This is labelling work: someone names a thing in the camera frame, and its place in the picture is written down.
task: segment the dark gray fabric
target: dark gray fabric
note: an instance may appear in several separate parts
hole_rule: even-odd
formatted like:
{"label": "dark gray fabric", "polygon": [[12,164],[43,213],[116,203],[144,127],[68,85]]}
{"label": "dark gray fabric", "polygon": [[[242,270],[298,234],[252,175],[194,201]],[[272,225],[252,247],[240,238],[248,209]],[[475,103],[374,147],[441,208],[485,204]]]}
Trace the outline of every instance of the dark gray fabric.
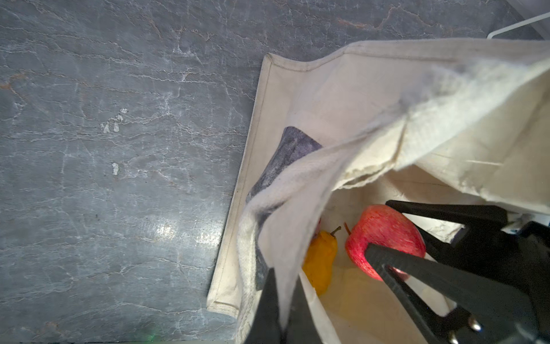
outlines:
{"label": "dark gray fabric", "polygon": [[248,203],[258,192],[264,190],[288,165],[322,146],[296,127],[284,128],[279,147],[263,170],[262,176],[246,196]]}
{"label": "dark gray fabric", "polygon": [[[277,176],[291,163],[298,160],[307,154],[318,150],[322,146],[311,137],[307,136],[303,131],[296,127],[284,128],[283,135],[279,142],[279,147],[271,157],[271,160],[267,164],[265,170],[263,170],[262,176],[256,184],[252,187],[248,195],[246,196],[246,202],[248,203],[252,197],[257,195],[261,190],[267,188],[277,178]],[[277,209],[274,207],[265,211],[260,215],[258,219],[258,231],[256,233],[256,289],[262,290],[263,285],[269,272],[269,268],[266,265],[265,260],[257,245],[258,236],[263,227],[265,220],[271,215],[272,212]]]}

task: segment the pear stem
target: pear stem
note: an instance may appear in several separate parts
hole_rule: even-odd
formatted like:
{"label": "pear stem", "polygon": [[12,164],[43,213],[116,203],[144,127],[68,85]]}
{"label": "pear stem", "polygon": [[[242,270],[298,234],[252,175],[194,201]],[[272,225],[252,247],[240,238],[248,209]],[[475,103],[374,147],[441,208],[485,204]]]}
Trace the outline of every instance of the pear stem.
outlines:
{"label": "pear stem", "polygon": [[342,226],[338,226],[338,228],[336,228],[334,231],[331,232],[331,236],[334,236],[334,234],[341,229],[342,229]]}

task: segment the metal screw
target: metal screw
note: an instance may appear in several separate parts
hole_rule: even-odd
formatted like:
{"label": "metal screw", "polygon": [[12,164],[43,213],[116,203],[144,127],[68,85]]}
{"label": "metal screw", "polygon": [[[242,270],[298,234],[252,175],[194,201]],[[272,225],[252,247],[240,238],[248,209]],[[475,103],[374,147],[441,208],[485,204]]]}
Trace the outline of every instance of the metal screw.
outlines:
{"label": "metal screw", "polygon": [[450,344],[459,344],[457,339],[457,334],[454,331],[449,331],[449,343]]}
{"label": "metal screw", "polygon": [[476,318],[474,318],[473,314],[468,318],[468,326],[476,332],[481,331],[483,328],[481,324],[477,322]]}

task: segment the gray marble countertop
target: gray marble countertop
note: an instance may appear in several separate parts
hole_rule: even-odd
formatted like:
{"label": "gray marble countertop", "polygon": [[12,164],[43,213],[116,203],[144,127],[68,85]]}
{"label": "gray marble countertop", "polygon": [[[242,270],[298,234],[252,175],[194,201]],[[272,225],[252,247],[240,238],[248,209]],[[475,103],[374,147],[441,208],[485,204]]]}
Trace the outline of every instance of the gray marble countertop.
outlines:
{"label": "gray marble countertop", "polygon": [[501,0],[1,1],[0,340],[232,338],[205,302],[263,55],[519,20]]}

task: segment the apple stem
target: apple stem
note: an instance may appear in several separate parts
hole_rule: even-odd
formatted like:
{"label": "apple stem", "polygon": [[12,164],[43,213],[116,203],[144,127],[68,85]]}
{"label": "apple stem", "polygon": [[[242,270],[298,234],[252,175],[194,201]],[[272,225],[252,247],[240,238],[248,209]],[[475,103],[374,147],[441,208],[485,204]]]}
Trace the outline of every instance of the apple stem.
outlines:
{"label": "apple stem", "polygon": [[331,236],[334,236],[334,234],[341,229],[342,229],[342,226],[338,226],[338,228],[336,228],[334,231],[331,232]]}
{"label": "apple stem", "polygon": [[351,235],[351,231],[348,228],[348,224],[344,222],[345,230],[348,232],[348,235]]}

